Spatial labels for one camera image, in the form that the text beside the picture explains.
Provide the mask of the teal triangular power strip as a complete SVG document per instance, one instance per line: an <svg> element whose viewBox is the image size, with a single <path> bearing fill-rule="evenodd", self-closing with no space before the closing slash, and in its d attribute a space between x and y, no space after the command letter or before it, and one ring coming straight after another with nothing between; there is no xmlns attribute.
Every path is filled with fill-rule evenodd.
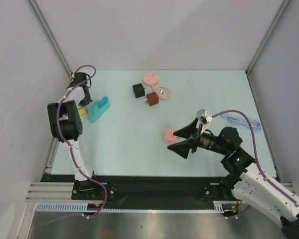
<svg viewBox="0 0 299 239"><path fill-rule="evenodd" d="M97 102L91 104L87 109L89 121L92 123L96 122L110 107L109 101L102 108L98 107Z"/></svg>

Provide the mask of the yellow plug adapter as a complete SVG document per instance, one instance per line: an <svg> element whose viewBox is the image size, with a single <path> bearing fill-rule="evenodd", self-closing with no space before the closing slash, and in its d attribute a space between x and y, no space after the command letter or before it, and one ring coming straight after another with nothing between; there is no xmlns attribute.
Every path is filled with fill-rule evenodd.
<svg viewBox="0 0 299 239"><path fill-rule="evenodd" d="M85 108L79 108L78 113L79 113L79 116L81 116L81 117L86 116L88 114L87 110Z"/></svg>

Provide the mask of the blue plug adapter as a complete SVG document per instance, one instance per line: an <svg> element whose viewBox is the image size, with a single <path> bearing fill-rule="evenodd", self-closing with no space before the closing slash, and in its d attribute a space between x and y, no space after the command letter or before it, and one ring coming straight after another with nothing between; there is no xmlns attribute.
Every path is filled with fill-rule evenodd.
<svg viewBox="0 0 299 239"><path fill-rule="evenodd" d="M108 97L104 96L97 102L97 105L99 108L102 108L107 102L108 102Z"/></svg>

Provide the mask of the pink cube adapter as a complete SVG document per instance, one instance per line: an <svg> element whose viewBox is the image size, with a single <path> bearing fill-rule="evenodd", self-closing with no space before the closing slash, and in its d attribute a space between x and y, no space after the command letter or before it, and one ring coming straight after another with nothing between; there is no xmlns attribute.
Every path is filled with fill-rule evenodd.
<svg viewBox="0 0 299 239"><path fill-rule="evenodd" d="M170 145L170 144L177 143L177 141L180 139L180 137L173 135L174 132L175 132L175 130L173 130L173 129L167 129L165 131L165 135L164 135L164 143L165 144Z"/></svg>

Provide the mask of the dark red cube adapter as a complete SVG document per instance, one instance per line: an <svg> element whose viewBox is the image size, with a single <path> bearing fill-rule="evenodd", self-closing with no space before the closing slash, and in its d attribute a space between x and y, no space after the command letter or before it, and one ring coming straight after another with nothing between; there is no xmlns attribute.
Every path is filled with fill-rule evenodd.
<svg viewBox="0 0 299 239"><path fill-rule="evenodd" d="M159 103L159 97L156 92L146 94L145 102L150 106L157 105Z"/></svg>

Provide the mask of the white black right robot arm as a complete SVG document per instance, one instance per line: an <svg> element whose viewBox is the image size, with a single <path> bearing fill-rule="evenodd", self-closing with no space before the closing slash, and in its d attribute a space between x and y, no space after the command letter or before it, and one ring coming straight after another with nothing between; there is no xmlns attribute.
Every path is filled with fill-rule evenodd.
<svg viewBox="0 0 299 239"><path fill-rule="evenodd" d="M212 117L198 117L174 135L184 140L167 148L183 158L198 148L223 155L221 163L228 175L220 182L220 195L246 202L274 223L288 239L299 239L299 196L267 174L258 160L242 147L242 139L233 127L225 127L218 136L207 128Z"/></svg>

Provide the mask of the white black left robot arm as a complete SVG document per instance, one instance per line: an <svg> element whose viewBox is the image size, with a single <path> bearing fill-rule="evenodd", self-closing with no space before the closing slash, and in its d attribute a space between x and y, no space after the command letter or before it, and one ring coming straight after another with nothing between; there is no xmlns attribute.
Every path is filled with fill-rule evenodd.
<svg viewBox="0 0 299 239"><path fill-rule="evenodd" d="M88 81L91 81L90 75L74 73L66 94L59 101L47 105L52 136L66 148L78 182L88 181L93 176L93 170L84 158L79 142L79 136L83 133L79 110L92 103Z"/></svg>

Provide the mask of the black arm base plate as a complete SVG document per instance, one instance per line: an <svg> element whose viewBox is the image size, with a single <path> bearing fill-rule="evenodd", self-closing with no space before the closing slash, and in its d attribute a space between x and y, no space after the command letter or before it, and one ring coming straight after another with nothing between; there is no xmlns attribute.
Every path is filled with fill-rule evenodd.
<svg viewBox="0 0 299 239"><path fill-rule="evenodd" d="M99 209L106 200L109 210L206 210L213 202L242 203L225 187L226 177L97 176L102 186L79 183L73 175L45 174L47 183L73 183L71 199L90 201L88 210Z"/></svg>

